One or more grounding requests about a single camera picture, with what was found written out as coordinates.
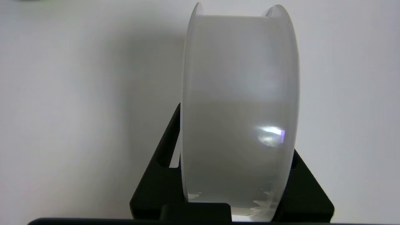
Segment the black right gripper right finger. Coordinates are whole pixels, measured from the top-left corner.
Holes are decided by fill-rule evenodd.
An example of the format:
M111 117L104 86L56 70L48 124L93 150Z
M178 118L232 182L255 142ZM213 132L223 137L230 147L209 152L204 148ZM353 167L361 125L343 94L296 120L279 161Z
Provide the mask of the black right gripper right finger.
M330 223L334 205L297 151L284 194L275 212L279 223Z

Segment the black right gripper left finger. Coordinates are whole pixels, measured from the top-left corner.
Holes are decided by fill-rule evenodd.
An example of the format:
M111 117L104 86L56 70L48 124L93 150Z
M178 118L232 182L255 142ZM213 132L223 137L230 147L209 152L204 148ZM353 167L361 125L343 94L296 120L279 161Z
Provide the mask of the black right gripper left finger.
M180 133L178 105L130 200L134 219L158 221L231 221L226 203L188 203L184 197L181 166L169 165Z

